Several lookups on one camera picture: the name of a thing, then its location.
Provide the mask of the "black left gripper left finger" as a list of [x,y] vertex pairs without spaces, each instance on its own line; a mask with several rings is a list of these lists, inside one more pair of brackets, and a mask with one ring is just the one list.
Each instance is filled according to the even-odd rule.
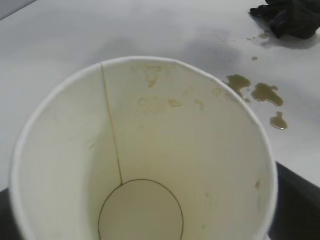
[[9,189],[0,192],[0,240],[22,240],[10,205]]

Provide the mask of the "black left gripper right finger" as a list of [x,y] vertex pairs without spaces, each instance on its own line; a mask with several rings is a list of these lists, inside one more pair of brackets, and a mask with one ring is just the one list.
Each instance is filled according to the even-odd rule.
[[320,238],[320,188],[280,163],[278,198],[271,240],[318,240]]

